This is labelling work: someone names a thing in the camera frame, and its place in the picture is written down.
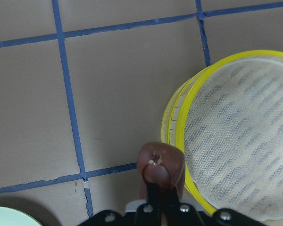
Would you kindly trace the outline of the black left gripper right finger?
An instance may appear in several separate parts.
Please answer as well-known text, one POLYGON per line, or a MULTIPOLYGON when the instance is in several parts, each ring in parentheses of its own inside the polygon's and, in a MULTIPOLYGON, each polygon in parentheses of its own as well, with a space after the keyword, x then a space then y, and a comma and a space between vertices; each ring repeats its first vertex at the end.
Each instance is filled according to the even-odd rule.
POLYGON ((164 206, 176 207, 180 203, 179 193, 176 187, 164 192, 164 206))

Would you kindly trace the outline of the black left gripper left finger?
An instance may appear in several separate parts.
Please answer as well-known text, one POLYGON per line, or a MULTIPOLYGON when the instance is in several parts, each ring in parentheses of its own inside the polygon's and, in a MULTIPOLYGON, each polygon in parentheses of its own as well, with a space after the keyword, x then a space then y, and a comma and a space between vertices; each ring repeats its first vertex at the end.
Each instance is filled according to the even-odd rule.
POLYGON ((156 184, 147 184, 146 191, 147 191, 147 199, 146 199, 147 204, 154 207, 161 207, 162 197, 159 186, 156 184))

